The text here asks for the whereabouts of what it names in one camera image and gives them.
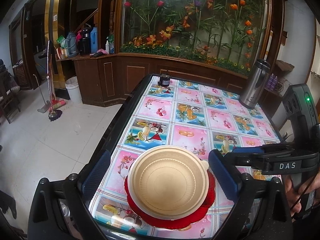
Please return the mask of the person's right hand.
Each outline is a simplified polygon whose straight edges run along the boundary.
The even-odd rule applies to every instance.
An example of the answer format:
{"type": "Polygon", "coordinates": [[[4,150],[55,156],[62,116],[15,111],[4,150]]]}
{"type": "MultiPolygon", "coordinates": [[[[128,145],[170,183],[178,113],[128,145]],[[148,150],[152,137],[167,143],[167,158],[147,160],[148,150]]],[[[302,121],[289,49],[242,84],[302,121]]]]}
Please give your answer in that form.
{"type": "MultiPolygon", "coordinates": [[[[312,181],[312,178],[308,179],[304,184],[300,186],[299,190],[296,191],[293,188],[291,177],[289,175],[285,176],[285,180],[284,180],[285,194],[287,197],[289,207],[291,208],[290,213],[292,216],[295,213],[300,212],[302,205],[300,204],[300,202],[298,202],[297,204],[295,204],[295,202],[302,195],[302,193],[304,192],[305,188],[308,186],[310,181],[312,181]]],[[[320,183],[319,183],[319,172],[318,172],[313,182],[310,184],[310,186],[305,192],[305,193],[310,193],[311,191],[315,190],[315,198],[313,201],[315,205],[319,203],[319,186],[320,186],[320,183]]]]}

